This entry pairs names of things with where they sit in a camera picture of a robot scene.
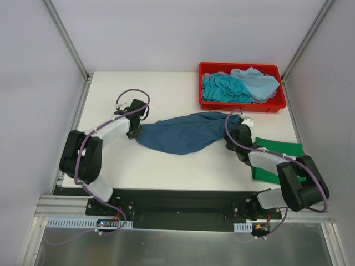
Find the white cable tie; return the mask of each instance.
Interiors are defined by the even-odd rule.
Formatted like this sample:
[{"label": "white cable tie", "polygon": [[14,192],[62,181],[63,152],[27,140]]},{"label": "white cable tie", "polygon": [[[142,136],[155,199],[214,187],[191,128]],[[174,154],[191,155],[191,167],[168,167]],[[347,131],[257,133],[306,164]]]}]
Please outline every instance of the white cable tie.
[{"label": "white cable tie", "polygon": [[116,103],[116,109],[120,109],[122,105],[127,104],[127,102],[124,102],[122,104]]},{"label": "white cable tie", "polygon": [[240,112],[240,117],[244,118],[244,116],[245,116],[244,112],[242,110],[239,110],[239,112]]}]

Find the aluminum frame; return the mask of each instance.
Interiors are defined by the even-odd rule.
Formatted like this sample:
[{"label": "aluminum frame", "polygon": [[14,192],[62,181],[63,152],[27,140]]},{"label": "aluminum frame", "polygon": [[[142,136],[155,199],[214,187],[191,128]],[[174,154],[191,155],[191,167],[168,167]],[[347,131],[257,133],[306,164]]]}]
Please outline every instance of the aluminum frame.
[{"label": "aluminum frame", "polygon": [[[45,225],[49,217],[72,218],[107,218],[101,216],[86,216],[85,209],[88,196],[41,196],[26,240],[20,264],[30,266],[36,262],[42,241]],[[348,265],[343,245],[340,241],[338,230],[332,212],[319,215],[308,210],[300,212],[289,211],[286,223],[320,223],[333,265]]]},{"label": "aluminum frame", "polygon": [[293,67],[298,62],[299,58],[301,57],[301,55],[303,54],[303,52],[307,48],[307,46],[310,43],[311,39],[313,38],[314,34],[318,31],[318,28],[320,27],[320,25],[322,24],[322,22],[324,21],[325,17],[330,12],[330,10],[332,9],[332,7],[334,6],[334,3],[336,1],[337,0],[326,0],[324,2],[323,6],[321,7],[321,10],[319,10],[316,18],[312,22],[312,25],[310,26],[310,29],[306,33],[306,35],[303,38],[300,46],[298,46],[294,56],[292,57],[292,59],[289,62],[288,66],[286,67],[285,72],[281,75],[281,79],[282,79],[283,82],[287,79],[287,77],[291,73]]},{"label": "aluminum frame", "polygon": [[[93,79],[93,74],[89,74],[85,83],[84,83],[84,86],[82,88],[82,92],[80,93],[80,97],[79,97],[79,100],[77,103],[77,108],[75,109],[75,113],[72,118],[72,122],[70,123],[69,131],[73,130],[73,129],[77,129],[79,126],[80,119],[82,118],[85,102],[88,97],[88,93],[89,93],[92,79]],[[62,185],[63,178],[64,178],[64,173],[59,168],[57,168],[57,171],[55,172],[54,179],[52,182],[52,189],[50,191],[50,194],[53,194],[53,191],[57,185],[60,185],[60,186]]]},{"label": "aluminum frame", "polygon": [[300,137],[300,132],[298,131],[298,127],[296,124],[295,115],[292,111],[292,104],[291,104],[290,99],[288,97],[285,81],[282,81],[282,86],[283,86],[283,91],[285,92],[286,102],[287,102],[288,110],[290,112],[291,122],[292,122],[293,130],[295,131],[297,142],[302,143],[301,137]]},{"label": "aluminum frame", "polygon": [[42,3],[44,5],[44,7],[46,8],[50,18],[52,19],[53,24],[56,27],[60,37],[62,38],[64,45],[67,47],[68,53],[73,58],[77,68],[81,72],[84,79],[87,79],[89,77],[89,74],[88,74],[82,60],[80,59],[80,56],[79,56],[71,38],[70,38],[67,30],[65,29],[65,26],[64,26],[62,20],[60,19],[59,14],[58,14],[57,10],[55,9],[54,4],[52,3],[51,0],[42,0]]}]

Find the red plastic tray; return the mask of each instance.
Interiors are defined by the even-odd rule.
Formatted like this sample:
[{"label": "red plastic tray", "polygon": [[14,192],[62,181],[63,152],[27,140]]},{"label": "red plastic tray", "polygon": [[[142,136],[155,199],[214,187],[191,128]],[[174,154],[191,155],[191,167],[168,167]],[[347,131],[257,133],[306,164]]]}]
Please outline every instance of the red plastic tray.
[{"label": "red plastic tray", "polygon": [[281,83],[280,73],[275,65],[256,65],[256,64],[233,64],[233,63],[200,63],[200,88],[199,88],[199,103],[201,109],[207,110],[225,110],[231,111],[234,109],[241,109],[248,112],[278,112],[280,109],[286,107],[286,99],[283,93],[282,85],[277,88],[276,95],[270,98],[269,101],[263,104],[242,104],[242,103],[222,103],[216,101],[202,100],[202,77],[205,73],[216,73],[219,71],[231,73],[233,68],[240,70],[247,70],[249,67],[256,68],[264,74],[274,76],[275,79]]}]

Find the light blue cloth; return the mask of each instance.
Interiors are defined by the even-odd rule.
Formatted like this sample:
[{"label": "light blue cloth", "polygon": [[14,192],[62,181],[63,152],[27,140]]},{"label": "light blue cloth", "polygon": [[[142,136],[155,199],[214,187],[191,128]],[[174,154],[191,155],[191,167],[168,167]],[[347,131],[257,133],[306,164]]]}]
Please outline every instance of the light blue cloth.
[{"label": "light blue cloth", "polygon": [[257,103],[264,103],[274,96],[280,86],[273,76],[264,75],[253,67],[245,71],[235,68],[231,71],[231,76],[245,83],[251,93],[252,101]]},{"label": "light blue cloth", "polygon": [[[218,74],[219,76],[229,76],[230,74],[227,74],[225,72],[217,72],[217,73],[213,73],[213,74]],[[205,73],[204,74],[204,78],[209,78],[210,76],[212,76],[213,74],[210,74],[210,73]]]},{"label": "light blue cloth", "polygon": [[202,98],[223,103],[251,103],[251,93],[243,81],[220,74],[202,79]]},{"label": "light blue cloth", "polygon": [[[136,137],[136,141],[150,149],[169,154],[190,154],[223,139],[226,118],[227,115],[221,112],[199,112],[144,124],[144,132]],[[231,130],[239,123],[239,116],[231,115],[228,129]]]}]

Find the purple cable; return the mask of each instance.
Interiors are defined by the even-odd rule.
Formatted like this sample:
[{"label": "purple cable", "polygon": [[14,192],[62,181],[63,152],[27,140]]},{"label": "purple cable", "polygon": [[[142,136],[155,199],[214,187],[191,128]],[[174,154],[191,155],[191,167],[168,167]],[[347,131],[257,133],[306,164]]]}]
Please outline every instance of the purple cable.
[{"label": "purple cable", "polygon": [[239,144],[238,142],[236,142],[236,141],[232,138],[232,136],[229,134],[229,131],[228,131],[228,124],[227,124],[227,123],[228,123],[229,117],[230,117],[233,113],[235,113],[235,112],[237,112],[237,111],[243,113],[243,112],[242,112],[241,110],[239,110],[239,109],[233,110],[232,112],[230,112],[230,113],[227,115],[226,122],[225,122],[226,134],[227,134],[227,136],[230,138],[230,140],[231,140],[235,145],[241,147],[242,149],[249,150],[249,151],[265,152],[265,153],[267,153],[267,154],[273,154],[273,155],[276,155],[276,156],[278,156],[278,157],[285,158],[285,159],[287,159],[287,160],[293,162],[295,165],[299,166],[300,168],[304,169],[304,170],[307,172],[307,174],[309,174],[309,176],[311,177],[311,179],[313,180],[313,182],[316,184],[316,186],[317,186],[319,192],[321,193],[322,200],[323,200],[323,202],[324,202],[324,209],[322,209],[322,210],[314,209],[314,208],[311,208],[311,207],[308,207],[307,209],[309,209],[309,210],[311,210],[311,211],[314,211],[314,212],[319,212],[319,213],[321,213],[321,212],[327,212],[327,211],[328,211],[328,200],[327,200],[326,194],[324,193],[324,191],[323,191],[323,189],[322,189],[320,183],[318,182],[318,180],[316,179],[316,177],[314,176],[314,174],[311,172],[311,170],[310,170],[308,167],[306,167],[305,165],[301,164],[300,162],[294,160],[293,158],[290,158],[290,157],[288,157],[288,156],[284,156],[284,155],[279,154],[279,153],[274,152],[274,151],[258,150],[258,149],[254,149],[254,148],[249,148],[249,147],[243,146],[243,145]]},{"label": "purple cable", "polygon": [[[287,213],[288,213],[288,208],[285,208],[285,214],[283,215],[283,218],[282,218],[281,222],[277,225],[277,227],[276,227],[274,230],[272,230],[269,234],[267,234],[268,237],[269,237],[269,235],[274,234],[274,233],[281,227],[281,225],[283,225],[283,223],[284,223],[285,220],[286,220]],[[251,238],[251,239],[249,239],[249,240],[247,240],[247,241],[241,241],[241,240],[239,240],[239,239],[236,237],[237,241],[240,242],[240,243],[242,243],[242,244],[247,244],[247,243],[252,242],[253,240],[262,239],[262,238],[263,238],[263,237],[257,237],[257,238]]]},{"label": "purple cable", "polygon": [[[106,235],[106,236],[115,233],[116,231],[120,230],[122,227],[124,227],[124,226],[126,225],[126,223],[127,223],[126,214],[125,214],[120,208],[118,208],[118,207],[116,207],[116,206],[113,206],[113,205],[111,205],[111,204],[108,204],[107,202],[104,202],[104,201],[101,200],[100,198],[98,198],[98,197],[96,197],[95,195],[93,195],[92,192],[91,192],[90,190],[88,190],[88,189],[84,186],[84,183],[82,183],[82,182],[80,182],[80,181],[78,180],[79,165],[80,165],[80,160],[81,160],[81,157],[82,157],[82,153],[83,153],[85,144],[86,144],[86,142],[88,141],[88,139],[89,139],[95,132],[99,131],[100,129],[104,128],[105,126],[111,124],[111,123],[114,122],[114,121],[117,121],[117,120],[119,120],[119,119],[121,119],[121,118],[123,118],[123,117],[126,117],[126,116],[128,116],[128,115],[135,114],[136,112],[142,111],[143,109],[145,109],[145,108],[149,105],[149,102],[150,102],[150,97],[149,97],[149,95],[148,95],[146,92],[144,92],[144,91],[142,91],[142,90],[139,90],[139,89],[129,89],[129,90],[124,91],[123,93],[121,93],[121,94],[118,96],[118,98],[117,98],[117,100],[116,100],[116,104],[118,103],[119,99],[120,99],[125,93],[127,93],[127,92],[129,92],[129,91],[139,91],[139,92],[145,94],[145,96],[147,96],[147,98],[148,98],[147,103],[146,103],[144,106],[142,106],[141,108],[138,108],[138,109],[136,109],[136,110],[134,110],[134,111],[132,111],[132,112],[128,112],[128,113],[126,113],[126,114],[124,114],[124,115],[120,115],[120,116],[116,117],[114,120],[111,119],[111,120],[109,120],[109,121],[106,121],[106,122],[103,123],[102,125],[98,126],[96,130],[93,130],[93,131],[91,131],[89,134],[87,134],[87,136],[84,138],[84,140],[83,140],[83,142],[82,142],[82,145],[80,146],[79,153],[78,153],[78,158],[77,158],[77,164],[75,165],[74,183],[75,183],[76,185],[82,185],[84,191],[85,191],[87,194],[89,194],[90,196],[92,196],[95,200],[97,200],[98,202],[102,203],[103,205],[106,205],[106,206],[108,206],[108,207],[110,207],[110,208],[113,208],[113,209],[117,210],[117,211],[118,211],[120,214],[122,214],[122,216],[124,217],[124,223],[123,223],[121,226],[119,226],[118,228],[116,228],[115,230],[113,230],[113,231],[111,231],[111,232],[102,232],[102,231],[100,231],[101,234]],[[80,237],[80,236],[82,236],[82,235],[84,235],[84,234],[86,234],[86,233],[88,233],[88,232],[95,232],[95,231],[96,231],[96,229],[85,230],[85,231],[83,231],[83,232],[77,234],[76,236],[74,236],[74,237],[72,237],[72,238],[70,238],[70,239],[67,239],[67,240],[65,240],[65,241],[59,242],[59,243],[51,243],[50,241],[48,241],[47,236],[46,236],[46,234],[45,234],[45,235],[44,235],[44,241],[45,241],[47,244],[53,245],[53,246],[63,245],[63,244],[69,243],[70,241],[73,241],[73,240],[77,239],[78,237]]]}]

